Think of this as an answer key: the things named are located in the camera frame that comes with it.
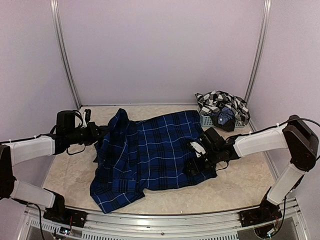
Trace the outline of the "blue plaid long sleeve shirt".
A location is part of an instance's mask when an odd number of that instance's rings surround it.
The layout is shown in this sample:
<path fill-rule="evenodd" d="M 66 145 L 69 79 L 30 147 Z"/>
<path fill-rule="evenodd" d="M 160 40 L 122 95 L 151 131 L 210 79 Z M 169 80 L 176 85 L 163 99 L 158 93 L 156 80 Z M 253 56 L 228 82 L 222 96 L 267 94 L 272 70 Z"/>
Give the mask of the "blue plaid long sleeve shirt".
<path fill-rule="evenodd" d="M 196 110 L 132 121 L 121 108 L 108 128 L 95 144 L 97 168 L 89 188 L 105 214 L 143 198 L 146 189 L 179 189 L 217 176 L 213 169 L 184 173 L 185 164 L 196 158 L 189 143 L 198 142 L 203 132 Z"/>

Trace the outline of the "light blue plastic basket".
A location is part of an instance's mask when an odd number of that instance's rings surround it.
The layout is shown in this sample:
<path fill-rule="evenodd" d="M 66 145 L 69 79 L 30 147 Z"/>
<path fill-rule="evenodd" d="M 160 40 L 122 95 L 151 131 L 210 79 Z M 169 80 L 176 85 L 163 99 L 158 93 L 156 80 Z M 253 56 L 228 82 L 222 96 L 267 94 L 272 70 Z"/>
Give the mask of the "light blue plastic basket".
<path fill-rule="evenodd" d="M 224 125 L 229 121 L 227 117 L 218 117 L 217 123 L 219 125 Z M 214 127 L 214 122 L 212 118 L 208 115 L 200 115 L 200 122 L 202 127 Z M 242 125 L 242 123 L 238 120 L 234 120 L 231 118 L 231 122 L 234 123 L 235 128 L 244 128 L 245 125 Z"/>

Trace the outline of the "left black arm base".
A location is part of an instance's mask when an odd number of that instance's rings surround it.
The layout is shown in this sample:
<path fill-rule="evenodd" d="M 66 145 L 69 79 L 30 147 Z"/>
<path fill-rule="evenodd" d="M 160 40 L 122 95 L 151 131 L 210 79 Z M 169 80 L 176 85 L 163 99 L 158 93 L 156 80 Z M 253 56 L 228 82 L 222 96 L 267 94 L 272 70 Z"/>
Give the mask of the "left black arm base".
<path fill-rule="evenodd" d="M 67 208 L 65 206 L 65 198 L 62 195 L 51 190 L 49 192 L 54 194 L 55 199 L 52 207 L 45 208 L 44 219 L 70 227 L 84 228 L 88 213 L 82 210 Z"/>

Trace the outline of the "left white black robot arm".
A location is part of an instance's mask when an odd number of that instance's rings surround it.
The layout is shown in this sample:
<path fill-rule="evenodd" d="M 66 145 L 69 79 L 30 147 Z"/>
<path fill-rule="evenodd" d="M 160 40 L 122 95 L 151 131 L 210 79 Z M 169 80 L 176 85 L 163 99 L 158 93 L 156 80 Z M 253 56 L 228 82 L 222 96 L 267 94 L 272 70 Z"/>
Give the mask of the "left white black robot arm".
<path fill-rule="evenodd" d="M 13 166 L 42 157 L 67 153 L 70 146 L 90 146 L 104 138 L 109 128 L 91 121 L 91 110 L 63 110 L 56 115 L 56 124 L 49 133 L 30 138 L 8 140 L 0 144 L 0 197 L 36 204 L 50 209 L 50 214 L 63 223 L 70 211 L 57 193 L 18 180 Z"/>

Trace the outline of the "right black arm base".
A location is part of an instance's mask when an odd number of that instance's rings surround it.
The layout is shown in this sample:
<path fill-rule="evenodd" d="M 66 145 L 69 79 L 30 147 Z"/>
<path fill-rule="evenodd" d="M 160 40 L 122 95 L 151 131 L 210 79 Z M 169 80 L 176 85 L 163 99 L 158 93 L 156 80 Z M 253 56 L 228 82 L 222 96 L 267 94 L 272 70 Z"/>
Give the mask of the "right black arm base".
<path fill-rule="evenodd" d="M 263 224 L 283 217 L 280 205 L 274 205 L 267 200 L 265 195 L 256 208 L 243 210 L 239 212 L 240 223 L 242 227 Z"/>

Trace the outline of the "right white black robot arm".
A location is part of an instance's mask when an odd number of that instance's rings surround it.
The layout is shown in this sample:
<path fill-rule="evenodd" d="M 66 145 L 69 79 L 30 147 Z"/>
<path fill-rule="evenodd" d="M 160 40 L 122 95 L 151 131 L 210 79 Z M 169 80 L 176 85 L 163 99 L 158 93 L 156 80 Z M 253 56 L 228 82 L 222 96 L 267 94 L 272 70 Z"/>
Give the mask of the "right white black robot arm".
<path fill-rule="evenodd" d="M 255 212 L 260 222 L 266 222 L 275 214 L 275 206 L 297 187 L 320 158 L 319 138 L 307 122 L 307 118 L 291 115 L 287 121 L 277 125 L 256 132 L 232 135 L 226 139 L 211 127 L 200 135 L 198 141 L 188 143 L 196 157 L 185 163 L 183 172 L 194 176 L 215 170 L 220 162 L 238 160 L 260 152 L 288 149 L 288 165 L 265 194 L 262 206 Z"/>

